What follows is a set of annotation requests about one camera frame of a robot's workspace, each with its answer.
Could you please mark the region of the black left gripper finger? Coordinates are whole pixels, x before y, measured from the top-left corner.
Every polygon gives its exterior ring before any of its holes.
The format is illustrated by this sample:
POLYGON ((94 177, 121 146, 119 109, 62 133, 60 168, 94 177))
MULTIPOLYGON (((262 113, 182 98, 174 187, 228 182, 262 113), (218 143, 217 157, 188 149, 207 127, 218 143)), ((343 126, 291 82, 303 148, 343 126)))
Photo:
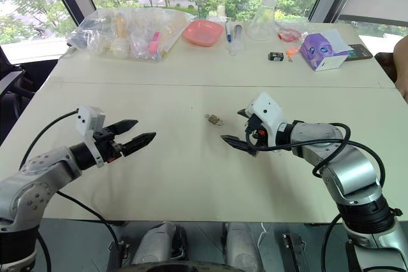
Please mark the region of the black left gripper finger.
POLYGON ((117 135, 123 134, 125 132, 128 132, 137 123, 138 123, 138 120, 135 120, 135 119, 121 120, 119 122, 116 122, 114 124, 111 124, 111 125, 107 126, 106 127, 106 132, 109 135, 117 136, 117 135))
POLYGON ((149 145, 149 143, 156 137, 156 132, 146 132, 133 138, 125 144, 122 144, 122 154, 127 157, 140 149, 149 145))

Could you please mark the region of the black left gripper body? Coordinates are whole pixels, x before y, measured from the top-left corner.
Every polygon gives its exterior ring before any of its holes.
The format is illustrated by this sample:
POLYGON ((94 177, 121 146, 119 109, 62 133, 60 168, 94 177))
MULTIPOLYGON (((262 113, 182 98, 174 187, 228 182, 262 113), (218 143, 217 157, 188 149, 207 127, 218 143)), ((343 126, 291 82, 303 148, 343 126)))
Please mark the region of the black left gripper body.
POLYGON ((100 153, 103 162, 113 162, 122 157, 122 145, 115 142, 116 135, 122 134, 116 126, 102 128, 94 133, 94 144, 100 153))

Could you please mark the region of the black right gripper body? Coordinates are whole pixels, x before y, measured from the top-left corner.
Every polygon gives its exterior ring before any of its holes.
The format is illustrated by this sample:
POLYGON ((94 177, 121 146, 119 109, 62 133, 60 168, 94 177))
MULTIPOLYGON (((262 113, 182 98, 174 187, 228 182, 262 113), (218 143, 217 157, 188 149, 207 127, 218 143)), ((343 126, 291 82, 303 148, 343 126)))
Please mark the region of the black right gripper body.
POLYGON ((257 155, 259 152, 257 148, 268 146, 268 133, 261 124, 261 119, 255 114, 252 114, 247 121, 245 139, 250 155, 257 155))

